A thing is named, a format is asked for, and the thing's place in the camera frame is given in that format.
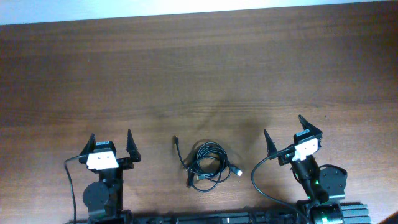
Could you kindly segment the black cable silver plug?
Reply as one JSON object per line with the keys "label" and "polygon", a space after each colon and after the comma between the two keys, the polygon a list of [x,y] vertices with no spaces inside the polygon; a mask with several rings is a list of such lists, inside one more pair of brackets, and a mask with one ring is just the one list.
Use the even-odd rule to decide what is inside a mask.
{"label": "black cable silver plug", "polygon": [[232,174],[238,177],[243,174],[243,171],[229,160],[226,150],[213,141],[199,146],[192,160],[183,164],[188,174],[188,187],[201,193],[211,192],[226,182]]}

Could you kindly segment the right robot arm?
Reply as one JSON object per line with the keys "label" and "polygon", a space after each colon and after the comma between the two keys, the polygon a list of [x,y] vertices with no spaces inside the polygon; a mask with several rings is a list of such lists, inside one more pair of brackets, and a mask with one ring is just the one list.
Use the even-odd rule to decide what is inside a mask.
{"label": "right robot arm", "polygon": [[328,221],[326,215],[316,218],[312,209],[344,199],[348,173],[345,169],[331,164],[318,165],[314,154],[322,147],[323,131],[301,115],[298,119],[303,131],[294,134],[294,142],[285,149],[278,150],[269,133],[264,131],[267,157],[259,162],[257,167],[273,159],[277,159],[280,166],[290,164],[295,180],[303,187],[307,199],[302,205],[295,207],[267,194],[264,196],[297,212],[304,223]]}

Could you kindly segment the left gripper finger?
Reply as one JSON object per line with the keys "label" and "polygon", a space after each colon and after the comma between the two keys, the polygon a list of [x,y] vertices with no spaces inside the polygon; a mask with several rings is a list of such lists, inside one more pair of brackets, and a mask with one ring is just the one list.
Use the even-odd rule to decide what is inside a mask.
{"label": "left gripper finger", "polygon": [[134,139],[132,136],[132,131],[130,129],[128,129],[128,131],[127,131],[126,150],[129,153],[131,159],[140,159],[140,153],[139,153],[137,146],[134,142]]}
{"label": "left gripper finger", "polygon": [[95,134],[91,133],[90,138],[85,147],[83,148],[83,150],[80,152],[80,155],[85,156],[92,153],[95,148],[95,145],[96,145]]}

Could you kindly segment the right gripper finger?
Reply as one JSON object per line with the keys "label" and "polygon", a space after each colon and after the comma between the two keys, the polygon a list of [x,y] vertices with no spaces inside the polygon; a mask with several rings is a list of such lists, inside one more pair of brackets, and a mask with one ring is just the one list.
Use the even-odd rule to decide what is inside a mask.
{"label": "right gripper finger", "polygon": [[312,134],[322,134],[322,131],[313,124],[309,123],[301,114],[298,116],[300,124],[304,130],[309,130]]}
{"label": "right gripper finger", "polygon": [[266,131],[266,129],[264,129],[264,136],[265,136],[266,144],[267,144],[267,155],[273,156],[274,154],[277,153],[277,148],[276,148],[273,140],[269,136],[269,133]]}

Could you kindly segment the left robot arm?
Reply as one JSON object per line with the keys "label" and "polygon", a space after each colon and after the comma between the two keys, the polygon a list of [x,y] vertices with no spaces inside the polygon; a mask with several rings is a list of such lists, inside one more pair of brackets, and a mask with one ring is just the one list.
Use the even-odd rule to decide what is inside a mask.
{"label": "left robot arm", "polygon": [[133,222],[130,210],[123,209],[123,172],[134,168],[141,161],[141,155],[132,136],[127,131],[127,157],[117,158],[112,141],[98,142],[92,134],[79,154],[79,162],[98,175],[98,181],[91,183],[83,192],[83,203],[88,209],[88,223]]}

